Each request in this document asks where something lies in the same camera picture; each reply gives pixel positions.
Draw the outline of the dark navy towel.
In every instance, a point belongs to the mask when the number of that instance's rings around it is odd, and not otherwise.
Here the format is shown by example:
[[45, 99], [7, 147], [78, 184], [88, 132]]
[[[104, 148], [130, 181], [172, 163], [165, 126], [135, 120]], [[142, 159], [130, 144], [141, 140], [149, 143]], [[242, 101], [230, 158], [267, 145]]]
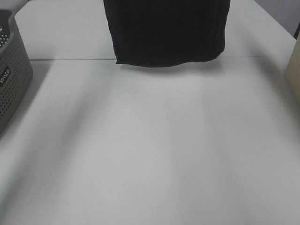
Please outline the dark navy towel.
[[118, 64], [171, 67], [216, 59], [225, 49], [228, 0], [106, 0]]

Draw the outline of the grey perforated plastic basket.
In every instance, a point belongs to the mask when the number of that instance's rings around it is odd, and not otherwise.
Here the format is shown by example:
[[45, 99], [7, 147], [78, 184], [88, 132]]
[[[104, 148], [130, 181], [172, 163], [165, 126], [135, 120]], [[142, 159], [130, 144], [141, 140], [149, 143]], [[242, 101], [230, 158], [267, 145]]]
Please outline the grey perforated plastic basket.
[[0, 10], [0, 131], [12, 119], [33, 77], [15, 15]]

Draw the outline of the beige box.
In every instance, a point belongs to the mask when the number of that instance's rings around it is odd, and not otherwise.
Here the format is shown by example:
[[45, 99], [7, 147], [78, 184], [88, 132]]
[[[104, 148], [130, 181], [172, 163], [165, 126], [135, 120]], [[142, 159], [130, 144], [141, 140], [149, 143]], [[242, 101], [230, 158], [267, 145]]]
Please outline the beige box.
[[285, 80], [300, 103], [300, 37], [298, 36], [285, 72]]

